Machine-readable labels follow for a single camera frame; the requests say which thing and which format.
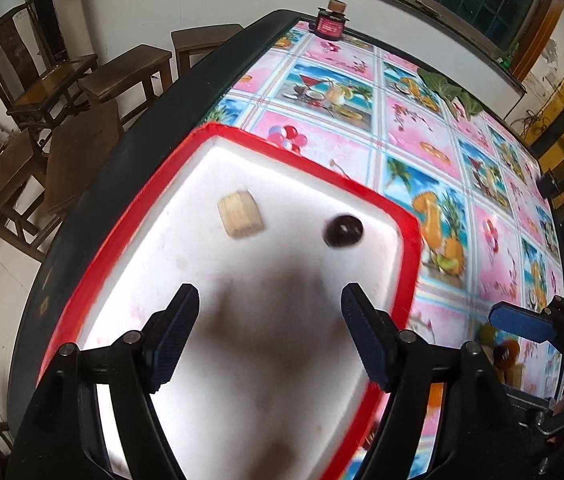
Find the wooden block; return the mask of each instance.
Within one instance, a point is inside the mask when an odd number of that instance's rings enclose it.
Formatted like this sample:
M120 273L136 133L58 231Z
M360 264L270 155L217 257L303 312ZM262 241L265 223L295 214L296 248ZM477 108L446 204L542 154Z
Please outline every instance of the wooden block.
M231 238L244 238L264 229L257 203L248 191L238 191L225 196L217 203L226 234Z

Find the chair backrest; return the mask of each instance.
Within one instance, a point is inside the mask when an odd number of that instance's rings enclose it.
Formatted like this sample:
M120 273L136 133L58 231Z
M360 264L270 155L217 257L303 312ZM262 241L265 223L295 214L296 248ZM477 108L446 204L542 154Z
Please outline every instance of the chair backrest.
M32 26L36 41L41 43L41 54L44 60L44 65L48 66L51 59L48 46L44 41L44 36L40 33L40 26L36 17L35 9L33 8L32 0L29 0L17 7L13 7L0 17L0 54L3 53L2 61L0 63L0 98L7 108L11 108L15 99L19 94L30 88L31 85L38 79L40 73L33 60L33 56L27 45L22 40L22 36L16 26L16 15L26 10ZM5 66L4 61L10 64L10 68ZM13 84L7 83L8 76L14 73L15 77L20 82L22 88L16 89L19 91L14 96Z

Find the bottle cap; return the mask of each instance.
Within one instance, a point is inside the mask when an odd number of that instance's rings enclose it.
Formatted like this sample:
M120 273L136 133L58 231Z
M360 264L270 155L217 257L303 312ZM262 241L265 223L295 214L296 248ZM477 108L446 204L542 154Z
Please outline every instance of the bottle cap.
M347 4L344 2L340 2L339 0L329 0L329 10L332 10L333 12L344 14L346 8Z

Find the wooden stool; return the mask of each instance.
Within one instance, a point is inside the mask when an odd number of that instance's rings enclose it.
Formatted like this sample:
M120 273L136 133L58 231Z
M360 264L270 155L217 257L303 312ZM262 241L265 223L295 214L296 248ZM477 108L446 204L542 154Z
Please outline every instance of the wooden stool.
M17 200L18 190L31 176L44 186L45 171L45 161L34 153L27 130L13 137L0 154L0 213L13 220L16 229L14 233L0 221L0 238L40 262L44 260L44 253L38 247L61 220L53 218L42 230L38 230L28 220L43 202L44 192L22 214L15 211L13 205ZM35 237L31 243L27 242L24 231Z
M43 210L64 216L89 187L123 132L114 100L58 126L48 156Z
M151 83L153 74L159 72L163 92L166 92L167 88L171 86L173 79L169 60L172 56L170 50L162 50L144 44L138 45L102 65L95 72L78 81L78 85L86 93L91 106L95 107L118 97L122 92L138 83L142 83L146 101L122 117L122 124L124 124L156 100L153 83Z
M177 77L182 77L191 69L191 56L215 50L241 30L243 30L243 27L239 23L229 23L227 25L184 28L171 32L171 40L175 47Z

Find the dark round fruit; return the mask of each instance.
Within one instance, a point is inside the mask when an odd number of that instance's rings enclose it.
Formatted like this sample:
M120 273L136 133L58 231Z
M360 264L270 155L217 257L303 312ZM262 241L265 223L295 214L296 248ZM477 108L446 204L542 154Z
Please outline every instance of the dark round fruit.
M324 241L329 247L349 247L358 243L363 234L364 226L359 218L340 215L327 224L324 230Z

